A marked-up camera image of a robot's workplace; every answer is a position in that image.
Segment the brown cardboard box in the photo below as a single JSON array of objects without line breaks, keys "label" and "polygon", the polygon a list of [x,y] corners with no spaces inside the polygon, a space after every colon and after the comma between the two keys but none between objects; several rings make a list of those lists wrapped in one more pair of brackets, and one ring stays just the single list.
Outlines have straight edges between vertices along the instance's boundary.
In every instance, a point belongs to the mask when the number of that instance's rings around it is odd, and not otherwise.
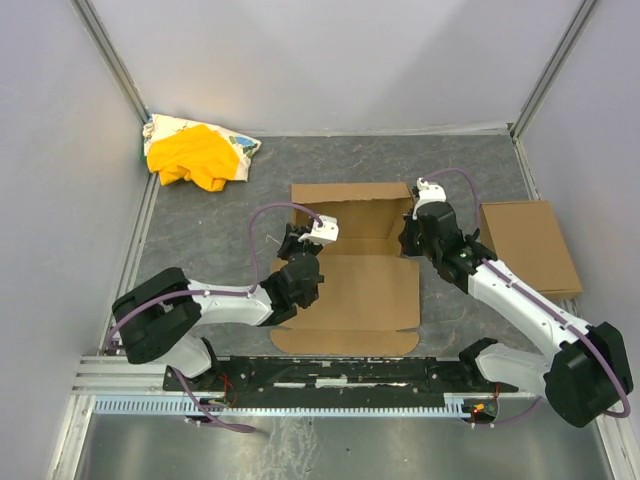
[{"label": "brown cardboard box", "polygon": [[413,207],[404,183],[294,184],[291,200],[336,219],[318,255],[324,281],[309,308],[270,332],[289,355],[401,357],[418,344],[420,265],[398,236]]}]

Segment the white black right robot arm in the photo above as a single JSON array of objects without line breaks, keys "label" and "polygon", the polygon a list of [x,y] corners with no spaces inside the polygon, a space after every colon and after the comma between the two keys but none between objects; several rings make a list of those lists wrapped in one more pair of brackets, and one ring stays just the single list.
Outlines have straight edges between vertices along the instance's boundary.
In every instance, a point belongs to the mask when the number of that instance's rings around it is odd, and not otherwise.
[{"label": "white black right robot arm", "polygon": [[462,232],[448,202],[419,200],[404,219],[404,256],[427,258],[442,280],[499,313],[538,349],[530,353],[480,340],[460,354],[473,372],[540,397],[574,427],[601,415],[630,416],[634,385],[618,329],[608,322],[593,325],[535,291]]}]

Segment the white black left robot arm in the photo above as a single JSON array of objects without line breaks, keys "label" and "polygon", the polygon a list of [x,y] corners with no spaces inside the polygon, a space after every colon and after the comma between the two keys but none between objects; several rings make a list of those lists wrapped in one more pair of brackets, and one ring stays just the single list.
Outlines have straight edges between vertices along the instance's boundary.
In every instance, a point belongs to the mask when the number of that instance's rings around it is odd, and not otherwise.
[{"label": "white black left robot arm", "polygon": [[306,226],[286,225],[278,251],[284,265],[256,286],[231,287],[188,279],[167,268],[117,299],[115,324],[107,342],[118,336],[128,362],[159,362],[185,379],[219,370],[209,340],[193,330],[204,325],[276,326],[319,298],[318,254],[337,239],[333,219],[321,216]]}]

